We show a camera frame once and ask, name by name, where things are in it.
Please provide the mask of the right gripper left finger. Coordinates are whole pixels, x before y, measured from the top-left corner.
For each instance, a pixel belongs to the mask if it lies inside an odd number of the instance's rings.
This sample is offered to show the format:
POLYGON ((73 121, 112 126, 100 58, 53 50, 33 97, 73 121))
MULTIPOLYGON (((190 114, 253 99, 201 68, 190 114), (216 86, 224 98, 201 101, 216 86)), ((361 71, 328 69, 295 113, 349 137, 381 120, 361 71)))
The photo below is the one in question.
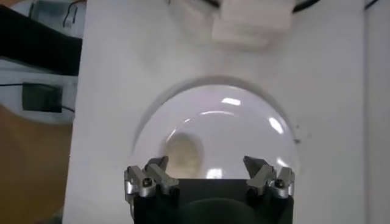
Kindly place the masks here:
POLYGON ((162 156, 150 159, 142 169, 129 166, 124 171, 126 202, 133 202, 135 197, 151 198, 158 192, 169 196, 178 194, 179 180, 165 172, 168 161, 167 156, 162 156))

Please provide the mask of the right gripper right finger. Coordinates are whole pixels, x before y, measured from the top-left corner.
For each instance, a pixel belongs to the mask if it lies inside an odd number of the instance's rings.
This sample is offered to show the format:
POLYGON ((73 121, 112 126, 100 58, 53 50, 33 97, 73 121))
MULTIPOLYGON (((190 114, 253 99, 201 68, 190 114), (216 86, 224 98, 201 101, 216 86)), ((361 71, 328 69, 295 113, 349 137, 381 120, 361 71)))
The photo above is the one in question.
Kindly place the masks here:
POLYGON ((264 159, 244 156, 243 163, 250 178, 246 181, 248 191, 254 196, 263 196, 267 191, 277 199, 294 196, 295 173, 292 168, 282 167, 279 173, 264 159))

